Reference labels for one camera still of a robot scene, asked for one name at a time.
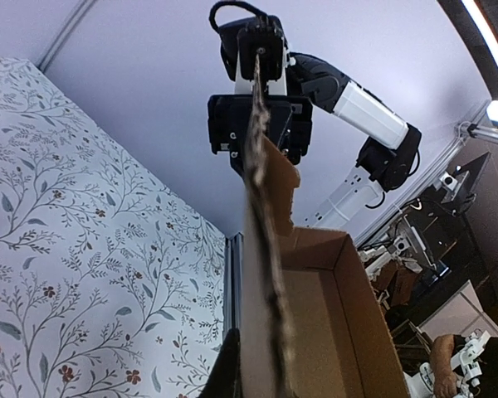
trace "floral pattern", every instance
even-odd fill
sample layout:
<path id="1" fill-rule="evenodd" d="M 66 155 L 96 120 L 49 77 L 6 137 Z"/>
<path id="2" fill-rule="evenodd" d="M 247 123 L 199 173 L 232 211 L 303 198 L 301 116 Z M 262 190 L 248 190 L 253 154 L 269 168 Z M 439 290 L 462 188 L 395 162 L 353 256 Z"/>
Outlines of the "floral pattern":
<path id="1" fill-rule="evenodd" d="M 0 58 L 0 398 L 191 398 L 224 237 L 30 62 Z"/>

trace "human hand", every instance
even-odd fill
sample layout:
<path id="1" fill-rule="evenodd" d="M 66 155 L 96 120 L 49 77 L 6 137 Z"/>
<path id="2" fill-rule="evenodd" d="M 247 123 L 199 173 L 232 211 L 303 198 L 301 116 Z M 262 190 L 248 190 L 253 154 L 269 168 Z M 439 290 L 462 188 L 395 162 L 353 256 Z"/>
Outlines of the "human hand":
<path id="1" fill-rule="evenodd" d="M 433 394 L 436 398 L 454 398 L 457 395 L 457 375 L 453 371 L 435 376 Z"/>

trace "forearm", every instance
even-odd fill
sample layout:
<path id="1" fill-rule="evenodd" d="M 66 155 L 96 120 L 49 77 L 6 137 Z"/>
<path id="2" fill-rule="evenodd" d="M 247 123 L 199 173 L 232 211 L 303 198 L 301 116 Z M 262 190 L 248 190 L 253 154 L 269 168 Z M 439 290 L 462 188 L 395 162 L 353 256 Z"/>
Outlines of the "forearm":
<path id="1" fill-rule="evenodd" d="M 454 336 L 452 334 L 440 336 L 433 342 L 432 352 L 430 353 L 430 366 L 435 377 L 452 373 L 450 360 L 452 359 L 454 347 Z"/>

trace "gray leaf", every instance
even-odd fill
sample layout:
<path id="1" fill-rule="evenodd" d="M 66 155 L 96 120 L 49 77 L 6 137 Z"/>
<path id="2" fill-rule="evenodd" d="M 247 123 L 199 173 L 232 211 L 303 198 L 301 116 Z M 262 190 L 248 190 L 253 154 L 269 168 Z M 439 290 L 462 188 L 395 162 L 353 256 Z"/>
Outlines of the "gray leaf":
<path id="1" fill-rule="evenodd" d="M 55 126 L 56 124 L 51 121 L 51 119 L 47 116 L 42 116 L 44 120 L 46 120 L 47 123 L 51 124 L 52 126 Z"/>
<path id="2" fill-rule="evenodd" d="M 41 370 L 41 382 L 44 383 L 48 377 L 48 359 L 44 353 L 39 361 L 39 369 Z"/>
<path id="3" fill-rule="evenodd" d="M 117 168 L 114 164 L 111 164 L 111 166 L 113 167 L 113 169 L 118 173 L 118 174 L 122 174 L 122 172 L 120 171 L 119 168 Z"/>
<path id="4" fill-rule="evenodd" d="M 144 288 L 144 292 L 148 295 L 150 299 L 153 298 L 153 293 L 151 293 L 151 290 L 149 290 L 149 287 L 147 287 L 145 284 L 142 284 L 142 287 Z"/>
<path id="5" fill-rule="evenodd" d="M 130 313 L 132 313 L 133 311 L 131 310 L 131 308 L 129 307 L 122 307 L 120 308 L 118 311 L 116 311 L 116 315 L 129 315 Z"/>
<path id="6" fill-rule="evenodd" d="M 149 332 L 150 330 L 152 330 L 158 324 L 159 324 L 158 322 L 150 323 L 148 326 L 146 326 L 146 329 L 145 329 L 146 333 Z"/>
<path id="7" fill-rule="evenodd" d="M 27 259 L 24 260 L 24 264 L 22 264 L 22 269 L 28 269 L 30 268 L 30 265 L 32 265 L 32 261 L 35 259 L 35 257 L 28 257 Z"/>
<path id="8" fill-rule="evenodd" d="M 11 213 L 14 210 L 13 205 L 9 201 L 9 198 L 3 192 L 2 192 L 2 209 L 7 213 Z"/>
<path id="9" fill-rule="evenodd" d="M 111 206 L 116 206 L 115 200 L 108 192 L 105 193 L 105 197 L 107 198 L 107 203 L 109 203 Z"/>
<path id="10" fill-rule="evenodd" d="M 30 218 L 27 221 L 28 224 L 37 224 L 38 226 L 45 226 L 44 221 L 39 220 L 38 218 Z"/>
<path id="11" fill-rule="evenodd" d="M 196 291 L 199 291 L 199 286 L 196 282 L 196 279 L 190 278 L 190 283 L 193 284 L 193 287 L 196 288 Z"/>
<path id="12" fill-rule="evenodd" d="M 169 321 L 174 321 L 175 318 L 173 317 L 173 315 L 171 313 L 167 313 L 166 311 L 164 311 L 163 309 L 160 309 L 158 311 L 155 311 L 154 313 L 157 313 L 159 315 L 162 315 L 163 317 L 165 317 L 166 319 L 168 319 Z"/>
<path id="13" fill-rule="evenodd" d="M 20 159 L 20 161 L 22 163 L 24 163 L 26 166 L 28 166 L 30 168 L 30 170 L 34 170 L 35 169 L 35 166 L 33 166 L 31 163 L 29 163 L 27 160 L 24 160 L 24 159 Z"/>
<path id="14" fill-rule="evenodd" d="M 161 388 L 160 388 L 159 379 L 157 378 L 157 367 L 155 367 L 151 372 L 151 381 L 153 382 L 153 387 L 155 391 L 160 392 Z"/>
<path id="15" fill-rule="evenodd" d="M 15 325 L 11 325 L 7 322 L 0 321 L 0 330 L 13 337 L 15 340 L 20 340 L 20 337 L 22 336 L 22 333 Z"/>

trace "person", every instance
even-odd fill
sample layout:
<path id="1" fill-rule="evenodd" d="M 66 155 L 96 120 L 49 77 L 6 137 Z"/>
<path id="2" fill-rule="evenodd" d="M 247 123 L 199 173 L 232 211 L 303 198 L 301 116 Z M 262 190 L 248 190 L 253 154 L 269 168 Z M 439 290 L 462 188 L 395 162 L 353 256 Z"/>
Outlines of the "person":
<path id="1" fill-rule="evenodd" d="M 457 395 L 457 374 L 452 371 L 450 360 L 465 343 L 464 337 L 452 334 L 440 336 L 433 342 L 430 365 L 436 398 L 453 398 Z M 476 398 L 498 398 L 498 337 L 491 337 L 478 362 L 482 372 L 480 385 L 471 387 L 471 392 Z"/>

